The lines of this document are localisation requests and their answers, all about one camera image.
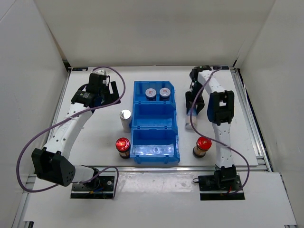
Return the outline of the white-lid spice jar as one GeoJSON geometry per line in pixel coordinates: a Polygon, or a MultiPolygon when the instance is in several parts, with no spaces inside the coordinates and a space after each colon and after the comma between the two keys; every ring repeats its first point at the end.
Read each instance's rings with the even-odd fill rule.
{"type": "Polygon", "coordinates": [[[159,91],[160,101],[168,101],[171,97],[171,90],[169,88],[163,87],[159,91]]]}
{"type": "Polygon", "coordinates": [[[148,88],[145,91],[145,97],[149,101],[155,101],[156,100],[156,90],[154,88],[148,88]]]}

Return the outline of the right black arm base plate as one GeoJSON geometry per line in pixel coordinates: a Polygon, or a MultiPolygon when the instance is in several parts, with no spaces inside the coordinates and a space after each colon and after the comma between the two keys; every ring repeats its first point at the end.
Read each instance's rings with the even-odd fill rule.
{"type": "Polygon", "coordinates": [[[216,184],[213,175],[198,176],[192,180],[192,183],[199,185],[201,201],[245,200],[245,195],[242,190],[233,194],[242,186],[239,175],[237,175],[236,180],[224,188],[220,188],[216,184]]]}

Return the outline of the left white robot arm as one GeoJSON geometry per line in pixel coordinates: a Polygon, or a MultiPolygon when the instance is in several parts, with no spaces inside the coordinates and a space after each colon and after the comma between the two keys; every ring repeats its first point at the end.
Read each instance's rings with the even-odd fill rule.
{"type": "Polygon", "coordinates": [[[92,72],[89,82],[82,85],[71,99],[71,105],[52,138],[42,149],[35,149],[31,158],[37,177],[61,186],[81,183],[89,190],[98,188],[98,169],[90,166],[74,166],[68,159],[80,131],[93,115],[96,107],[119,103],[115,81],[111,81],[104,69],[92,72]]]}

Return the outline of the silver-lid blue-label bottle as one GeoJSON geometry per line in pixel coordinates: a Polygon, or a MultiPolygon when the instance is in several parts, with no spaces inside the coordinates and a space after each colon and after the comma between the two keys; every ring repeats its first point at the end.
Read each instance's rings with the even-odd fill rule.
{"type": "Polygon", "coordinates": [[[185,128],[187,130],[192,130],[193,126],[196,128],[197,127],[197,112],[196,112],[196,107],[193,108],[193,110],[189,111],[187,116],[186,116],[186,122],[185,122],[185,128]]]}
{"type": "Polygon", "coordinates": [[[119,113],[123,131],[129,133],[131,131],[132,113],[130,110],[124,109],[119,113]]]}

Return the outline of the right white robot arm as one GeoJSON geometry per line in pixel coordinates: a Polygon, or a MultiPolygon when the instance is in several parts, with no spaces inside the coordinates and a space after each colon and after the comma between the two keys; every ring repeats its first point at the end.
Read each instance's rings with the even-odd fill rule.
{"type": "Polygon", "coordinates": [[[221,67],[211,70],[209,66],[196,66],[190,72],[190,90],[185,93],[188,125],[195,128],[193,113],[199,113],[205,106],[202,93],[209,95],[207,118],[211,122],[216,143],[216,170],[213,184],[219,190],[226,189],[237,177],[232,159],[230,126],[234,117],[234,92],[224,89],[214,77],[221,67]]]}

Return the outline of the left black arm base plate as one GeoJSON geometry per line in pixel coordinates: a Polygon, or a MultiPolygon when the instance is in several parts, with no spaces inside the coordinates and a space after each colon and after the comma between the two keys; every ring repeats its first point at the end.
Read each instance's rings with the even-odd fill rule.
{"type": "Polygon", "coordinates": [[[71,199],[110,200],[114,196],[115,176],[101,175],[93,183],[72,184],[71,199]]]}

